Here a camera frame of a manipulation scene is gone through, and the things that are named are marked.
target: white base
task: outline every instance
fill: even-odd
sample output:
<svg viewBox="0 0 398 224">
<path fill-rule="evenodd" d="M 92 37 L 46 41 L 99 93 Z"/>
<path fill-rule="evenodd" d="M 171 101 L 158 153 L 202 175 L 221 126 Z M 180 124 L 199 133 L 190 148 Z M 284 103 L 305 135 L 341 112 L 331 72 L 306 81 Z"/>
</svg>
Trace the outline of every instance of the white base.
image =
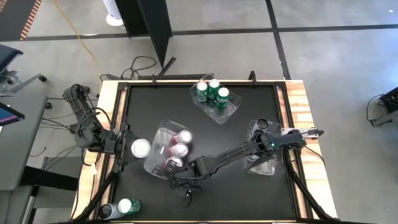
<svg viewBox="0 0 398 224">
<path fill-rule="evenodd" d="M 106 16 L 106 22 L 111 26 L 122 26 L 123 25 L 123 20 L 121 18 L 115 19 L 110 14 L 108 14 Z"/>
</svg>

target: monitor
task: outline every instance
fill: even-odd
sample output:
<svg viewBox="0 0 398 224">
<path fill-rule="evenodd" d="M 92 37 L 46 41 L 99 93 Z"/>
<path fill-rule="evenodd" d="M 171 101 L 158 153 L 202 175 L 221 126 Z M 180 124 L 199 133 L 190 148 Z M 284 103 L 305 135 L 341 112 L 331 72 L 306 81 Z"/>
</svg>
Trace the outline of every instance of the monitor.
<svg viewBox="0 0 398 224">
<path fill-rule="evenodd" d="M 8 105 L 0 103 L 0 127 L 25 119 L 20 112 L 10 108 Z"/>
</svg>

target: concrete floor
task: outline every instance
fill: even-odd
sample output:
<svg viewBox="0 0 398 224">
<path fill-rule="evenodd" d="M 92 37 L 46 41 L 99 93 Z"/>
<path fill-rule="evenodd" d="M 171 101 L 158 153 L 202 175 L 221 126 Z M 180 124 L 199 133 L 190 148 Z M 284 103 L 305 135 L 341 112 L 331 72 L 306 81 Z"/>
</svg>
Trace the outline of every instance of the concrete floor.
<svg viewBox="0 0 398 224">
<path fill-rule="evenodd" d="M 102 1 L 58 0 L 81 34 L 123 33 L 105 24 Z M 173 30 L 270 27 L 262 0 L 167 0 Z M 279 27 L 398 24 L 398 3 L 391 0 L 273 0 Z M 49 0 L 43 0 L 29 36 L 73 35 Z M 325 130 L 322 154 L 338 216 L 342 220 L 395 223 L 398 219 L 398 131 L 391 124 L 372 128 L 366 103 L 398 86 L 398 29 L 280 34 L 292 79 L 304 80 L 315 125 Z M 134 57 L 156 57 L 149 38 L 85 40 L 101 69 L 120 75 Z M 11 69 L 21 78 L 42 73 L 48 83 L 35 82 L 21 94 L 61 97 L 74 83 L 98 92 L 99 71 L 77 40 L 2 42 L 24 55 Z M 220 34 L 175 36 L 166 60 L 176 57 L 167 74 L 214 73 L 218 78 L 245 79 L 255 70 L 261 79 L 283 79 L 274 36 Z M 137 68 L 150 64 L 137 62 Z M 160 66 L 143 75 L 157 74 Z M 70 114 L 64 101 L 52 100 L 45 117 Z M 75 123 L 74 116 L 58 119 Z M 32 150 L 55 156 L 74 144 L 62 130 L 43 128 Z M 75 151 L 70 156 L 79 156 Z M 43 157 L 29 159 L 40 167 Z M 35 223 L 51 220 L 53 212 L 67 220 L 71 208 L 42 209 Z"/>
</svg>

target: wooden table frame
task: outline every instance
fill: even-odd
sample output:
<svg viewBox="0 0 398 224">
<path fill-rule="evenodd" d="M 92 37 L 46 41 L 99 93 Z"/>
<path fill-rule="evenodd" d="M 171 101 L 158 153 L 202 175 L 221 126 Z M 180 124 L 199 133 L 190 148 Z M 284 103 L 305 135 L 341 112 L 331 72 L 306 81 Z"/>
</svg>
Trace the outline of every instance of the wooden table frame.
<svg viewBox="0 0 398 224">
<path fill-rule="evenodd" d="M 117 114 L 114 114 L 116 109 L 114 108 L 116 104 L 116 96 L 118 92 L 118 86 L 120 82 L 128 83 L 152 83 L 152 80 L 132 80 L 132 81 L 104 81 L 101 86 L 101 91 L 99 93 L 99 100 L 97 107 L 104 109 L 109 117 L 116 119 L 116 129 L 120 127 L 121 116 L 123 114 L 123 109 L 126 100 L 126 90 L 122 90 L 119 103 L 117 108 Z M 197 80 L 158 80 L 157 83 L 195 83 Z M 220 80 L 220 82 L 252 82 L 252 80 Z M 307 94 L 305 92 L 305 87 L 303 81 L 301 80 L 258 80 L 257 82 L 276 82 L 281 86 L 278 88 L 278 97 L 280 109 L 282 112 L 282 119 L 284 121 L 284 127 L 295 127 L 295 128 L 311 128 L 314 127 L 312 114 L 310 106 L 307 100 Z M 103 113 L 97 116 L 98 120 L 104 126 L 104 128 L 109 128 L 108 120 Z M 307 146 L 313 149 L 315 152 L 321 154 L 320 146 L 317 140 L 306 140 Z M 290 152 L 290 156 L 294 159 L 297 154 Z M 96 160 L 97 153 L 86 151 L 85 162 L 87 164 L 92 164 Z M 103 169 L 106 169 L 106 173 L 102 173 L 104 177 L 108 174 L 112 168 L 114 157 L 110 156 L 108 159 L 108 166 L 104 167 L 104 155 L 101 155 L 97 166 L 95 169 L 98 174 L 94 175 L 94 170 L 92 167 L 83 165 L 81 168 L 81 174 L 79 179 L 79 198 L 76 212 L 73 218 L 79 216 L 83 209 L 88 205 L 91 198 L 94 196 L 95 192 L 98 190 L 99 183 L 101 181 L 101 173 Z M 326 175 L 325 166 L 322 160 L 316 155 L 308 150 L 302 150 L 301 153 L 302 161 L 302 171 L 297 169 L 297 164 L 294 162 L 294 168 L 299 174 L 304 174 L 305 181 L 307 184 L 307 189 L 311 192 L 315 200 L 322 206 L 324 211 L 332 217 L 337 217 L 335 205 L 333 198 L 331 196 L 330 186 L 328 182 L 328 177 Z M 303 195 L 301 191 L 295 186 L 295 191 L 297 194 L 298 205 L 300 210 L 300 216 L 302 218 L 308 218 L 306 211 L 309 210 L 306 207 Z M 109 187 L 103 195 L 101 204 L 107 203 L 109 197 Z"/>
</svg>

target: clear plastic bin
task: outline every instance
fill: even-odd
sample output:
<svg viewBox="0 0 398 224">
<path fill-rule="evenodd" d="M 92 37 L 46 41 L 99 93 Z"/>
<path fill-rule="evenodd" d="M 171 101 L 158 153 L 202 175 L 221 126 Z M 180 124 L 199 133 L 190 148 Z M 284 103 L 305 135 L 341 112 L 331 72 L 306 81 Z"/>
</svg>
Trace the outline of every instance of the clear plastic bin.
<svg viewBox="0 0 398 224">
<path fill-rule="evenodd" d="M 256 122 L 257 120 L 250 121 L 248 135 L 246 136 L 247 140 L 253 138 L 254 132 L 257 130 L 260 130 L 264 133 L 270 133 L 275 137 L 282 135 L 282 126 L 279 123 L 268 121 L 268 127 L 265 129 L 260 129 L 256 126 Z M 247 173 L 259 175 L 281 175 L 285 172 L 282 149 L 279 149 L 275 154 L 273 154 L 272 159 L 268 160 L 267 162 L 248 169 L 248 166 L 258 158 L 258 156 L 253 155 L 247 156 L 247 158 L 244 160 L 244 168 Z"/>
<path fill-rule="evenodd" d="M 183 130 L 188 130 L 192 133 L 192 131 L 187 127 L 177 124 L 176 122 L 170 120 L 163 120 L 160 122 L 154 141 L 151 145 L 151 150 L 144 163 L 144 168 L 148 173 L 162 179 L 167 179 L 167 174 L 164 170 L 166 160 L 169 158 L 167 149 L 173 145 L 171 138 Z M 187 146 L 190 151 L 192 148 L 191 144 L 188 144 Z"/>
<path fill-rule="evenodd" d="M 235 95 L 233 92 L 229 91 L 229 99 L 226 105 L 226 108 L 218 108 L 216 106 L 215 100 L 207 99 L 206 102 L 201 103 L 198 101 L 197 98 L 197 91 L 196 87 L 199 82 L 209 82 L 210 80 L 214 79 L 214 75 L 207 74 L 203 78 L 201 78 L 196 84 L 194 84 L 191 89 L 190 93 L 192 96 L 193 102 L 199 106 L 208 116 L 210 116 L 214 121 L 218 124 L 225 123 L 233 113 L 237 110 L 237 108 L 242 104 L 242 98 L 238 95 Z"/>
</svg>

